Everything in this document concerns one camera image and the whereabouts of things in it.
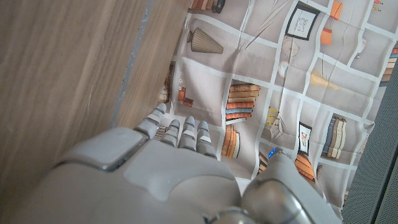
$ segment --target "lamp shade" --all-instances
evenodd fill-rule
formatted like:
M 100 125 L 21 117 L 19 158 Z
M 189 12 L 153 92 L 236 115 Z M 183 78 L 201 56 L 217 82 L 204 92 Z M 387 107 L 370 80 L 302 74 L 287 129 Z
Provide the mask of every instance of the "lamp shade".
M 193 33 L 190 31 L 187 42 L 191 42 L 193 52 L 222 54 L 224 51 L 223 46 L 200 28 L 196 28 Z

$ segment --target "wooden surface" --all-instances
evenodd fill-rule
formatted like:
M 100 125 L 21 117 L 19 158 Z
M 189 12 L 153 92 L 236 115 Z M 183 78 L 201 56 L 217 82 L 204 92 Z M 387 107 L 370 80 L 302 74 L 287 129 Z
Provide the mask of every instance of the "wooden surface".
M 154 102 L 147 99 L 159 97 L 161 91 L 159 86 L 163 85 L 182 29 L 182 22 L 186 17 L 186 13 L 176 12 L 187 12 L 191 0 L 157 2 L 159 3 L 152 6 L 152 13 L 149 15 L 144 33 L 146 41 L 141 45 L 136 60 L 137 66 L 134 67 L 127 86 L 118 116 L 118 126 L 135 127 L 153 110 Z
M 188 2 L 153 2 L 118 124 L 156 105 Z M 146 7 L 0 1 L 0 223 L 62 152 L 109 128 Z

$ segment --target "printed picture frame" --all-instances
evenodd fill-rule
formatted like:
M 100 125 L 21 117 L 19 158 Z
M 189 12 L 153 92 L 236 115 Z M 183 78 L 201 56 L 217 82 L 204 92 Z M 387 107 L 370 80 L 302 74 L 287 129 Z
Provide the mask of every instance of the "printed picture frame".
M 298 125 L 298 152 L 308 156 L 310 151 L 310 136 L 312 127 L 299 122 Z
M 297 4 L 289 19 L 285 34 L 289 37 L 309 40 L 312 27 L 319 13 L 320 11 L 314 8 Z

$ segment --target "metal panel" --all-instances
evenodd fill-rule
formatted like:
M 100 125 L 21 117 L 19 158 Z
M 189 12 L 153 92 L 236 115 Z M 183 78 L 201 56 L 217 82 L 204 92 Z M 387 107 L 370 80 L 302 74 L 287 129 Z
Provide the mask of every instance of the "metal panel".
M 398 139 L 398 66 L 394 67 L 386 92 L 375 119 L 364 154 L 351 184 L 348 199 L 343 207 L 344 223 L 398 223 L 398 177 L 391 177 L 396 161 Z

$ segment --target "book stack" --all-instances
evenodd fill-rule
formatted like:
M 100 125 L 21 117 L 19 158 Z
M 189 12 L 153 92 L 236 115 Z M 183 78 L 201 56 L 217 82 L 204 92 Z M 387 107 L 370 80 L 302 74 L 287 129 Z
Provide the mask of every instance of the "book stack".
M 221 155 L 227 157 L 228 159 L 238 158 L 240 148 L 241 137 L 239 133 L 234 130 L 232 124 L 227 125 Z
M 193 100 L 185 97 L 186 92 L 187 89 L 185 87 L 182 87 L 181 90 L 178 91 L 178 100 L 181 101 L 183 105 L 192 107 Z
M 304 177 L 315 181 L 313 177 L 313 169 L 310 161 L 308 160 L 306 155 L 298 154 L 294 165 L 297 168 L 297 171 L 303 175 Z
M 260 86 L 254 84 L 231 85 L 226 105 L 226 120 L 251 117 Z
M 260 166 L 259 166 L 259 171 L 258 171 L 257 175 L 264 172 L 268 166 L 268 158 L 261 152 L 259 152 L 259 160 L 260 160 Z
M 388 81 L 391 78 L 394 65 L 397 62 L 397 58 L 398 58 L 398 48 L 394 48 L 392 49 L 390 58 L 388 60 L 386 71 L 384 71 L 383 77 L 381 78 L 380 86 L 387 86 Z
M 211 10 L 214 13 L 221 13 L 225 0 L 193 0 L 191 9 Z
M 326 134 L 325 145 L 323 146 L 323 153 L 328 157 L 340 158 L 341 150 L 344 148 L 346 141 L 346 120 L 332 117 Z

